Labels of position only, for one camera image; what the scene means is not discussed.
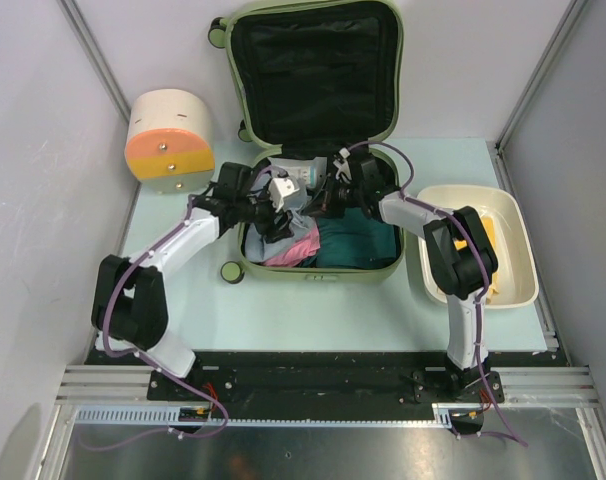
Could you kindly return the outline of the yellow cloth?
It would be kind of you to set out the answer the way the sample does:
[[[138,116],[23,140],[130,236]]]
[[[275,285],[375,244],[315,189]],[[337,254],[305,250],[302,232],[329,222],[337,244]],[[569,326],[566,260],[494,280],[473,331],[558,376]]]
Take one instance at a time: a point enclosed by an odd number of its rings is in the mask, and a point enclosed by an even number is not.
[[[441,292],[465,299],[485,287],[482,269],[461,233],[457,221],[476,247],[487,273],[491,298],[499,293],[498,256],[493,221],[480,216],[472,207],[455,210],[449,217],[424,227],[430,271]]]

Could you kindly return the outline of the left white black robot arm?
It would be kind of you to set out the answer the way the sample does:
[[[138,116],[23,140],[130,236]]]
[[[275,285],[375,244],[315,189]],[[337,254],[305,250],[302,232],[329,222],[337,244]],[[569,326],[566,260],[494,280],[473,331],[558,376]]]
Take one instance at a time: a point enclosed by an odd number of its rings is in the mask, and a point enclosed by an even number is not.
[[[152,245],[128,257],[109,255],[100,265],[91,315],[105,353],[132,354],[169,377],[180,398],[197,397],[203,374],[196,355],[169,326],[166,280],[239,223],[253,224],[270,240],[290,233],[291,210],[304,183],[263,162],[226,162],[217,180],[190,194],[180,221]]]

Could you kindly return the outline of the grey blue cloth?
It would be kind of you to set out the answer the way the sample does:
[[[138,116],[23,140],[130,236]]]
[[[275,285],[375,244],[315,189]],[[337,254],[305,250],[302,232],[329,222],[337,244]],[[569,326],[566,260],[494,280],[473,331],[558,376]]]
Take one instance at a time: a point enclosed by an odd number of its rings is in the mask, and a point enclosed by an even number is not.
[[[259,236],[256,228],[255,222],[258,220],[254,220],[248,226],[245,241],[244,241],[244,255],[248,261],[263,265],[263,262],[269,258],[272,258],[276,255],[284,253],[288,250],[296,241],[301,239],[304,235],[306,235],[314,226],[317,226],[316,220],[313,217],[304,216],[302,214],[303,207],[308,203],[309,195],[307,192],[307,199],[304,204],[300,208],[289,209],[284,211],[289,211],[292,213],[293,219],[291,222],[291,229],[294,233],[294,236],[285,240],[278,241],[276,243],[265,243],[261,237]],[[272,216],[275,213],[269,212],[269,216]]]

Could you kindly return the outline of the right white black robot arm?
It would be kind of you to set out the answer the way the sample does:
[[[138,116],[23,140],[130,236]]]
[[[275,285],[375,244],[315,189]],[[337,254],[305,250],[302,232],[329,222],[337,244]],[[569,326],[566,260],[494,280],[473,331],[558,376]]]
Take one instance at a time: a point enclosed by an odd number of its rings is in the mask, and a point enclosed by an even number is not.
[[[426,388],[467,401],[487,380],[483,316],[498,258],[474,208],[451,210],[406,194],[386,178],[376,157],[347,150],[327,161],[321,186],[307,206],[316,216],[359,208],[368,218],[424,241],[428,266],[446,295],[449,340],[441,371],[426,372]]]

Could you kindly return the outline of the green hard shell suitcase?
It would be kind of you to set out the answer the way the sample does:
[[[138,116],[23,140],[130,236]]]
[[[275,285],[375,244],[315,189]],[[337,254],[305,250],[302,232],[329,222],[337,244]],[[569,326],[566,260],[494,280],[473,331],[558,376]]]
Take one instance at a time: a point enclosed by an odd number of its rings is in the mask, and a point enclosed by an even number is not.
[[[401,15],[389,1],[256,1],[211,23],[243,109],[241,139],[281,166],[315,167],[355,146],[370,171],[396,182],[380,149],[399,111]]]

